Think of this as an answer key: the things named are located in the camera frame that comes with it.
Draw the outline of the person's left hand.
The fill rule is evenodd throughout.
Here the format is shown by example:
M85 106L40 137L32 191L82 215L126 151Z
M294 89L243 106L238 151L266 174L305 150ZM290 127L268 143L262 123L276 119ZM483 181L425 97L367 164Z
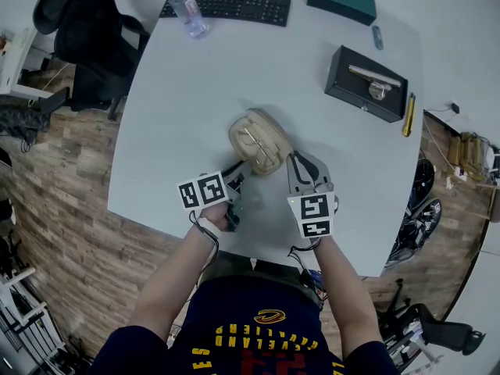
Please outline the person's left hand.
M228 227L228 221L226 218L227 209L228 209L228 203L220 202L216 205L211 205L210 207L204 208L201 211L199 217L207 219L220 231L224 232L227 230Z

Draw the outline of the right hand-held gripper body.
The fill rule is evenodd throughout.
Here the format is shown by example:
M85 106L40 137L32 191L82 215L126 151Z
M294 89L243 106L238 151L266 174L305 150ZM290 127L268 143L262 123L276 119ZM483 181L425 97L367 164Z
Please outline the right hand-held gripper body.
M301 237L313 239L331 236L339 200L330 179L321 177L316 183L309 181L302 184L290 177L288 184L290 196L287 202Z

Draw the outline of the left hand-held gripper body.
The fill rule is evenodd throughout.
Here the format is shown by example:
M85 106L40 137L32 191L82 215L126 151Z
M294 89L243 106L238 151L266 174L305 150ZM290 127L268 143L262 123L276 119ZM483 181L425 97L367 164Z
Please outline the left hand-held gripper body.
M227 202L228 231L235 232L241 221L239 215L243 185L239 184L238 175L242 167L252 167L252 165L246 161L246 164L228 176L223 176L220 171L204 173L200 177L178 184L177 190L184 210L188 212L201 210L220 202Z

